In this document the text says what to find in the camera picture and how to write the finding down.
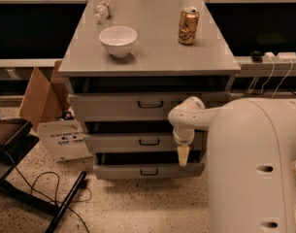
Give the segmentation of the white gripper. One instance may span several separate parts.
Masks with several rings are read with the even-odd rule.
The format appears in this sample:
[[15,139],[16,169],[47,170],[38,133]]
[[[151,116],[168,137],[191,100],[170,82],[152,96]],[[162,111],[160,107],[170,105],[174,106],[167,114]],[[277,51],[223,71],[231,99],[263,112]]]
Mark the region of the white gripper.
[[194,130],[174,130],[173,137],[178,146],[178,159],[180,166],[185,166],[187,164],[187,159],[189,155],[189,146],[194,139]]

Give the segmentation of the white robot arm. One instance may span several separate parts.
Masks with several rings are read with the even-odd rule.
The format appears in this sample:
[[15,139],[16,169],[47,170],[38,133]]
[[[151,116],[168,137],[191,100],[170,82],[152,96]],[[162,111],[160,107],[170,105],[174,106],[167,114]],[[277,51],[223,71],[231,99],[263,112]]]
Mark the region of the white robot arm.
[[207,109],[190,97],[168,119],[181,166],[194,133],[208,133],[210,233],[296,233],[296,99],[243,98]]

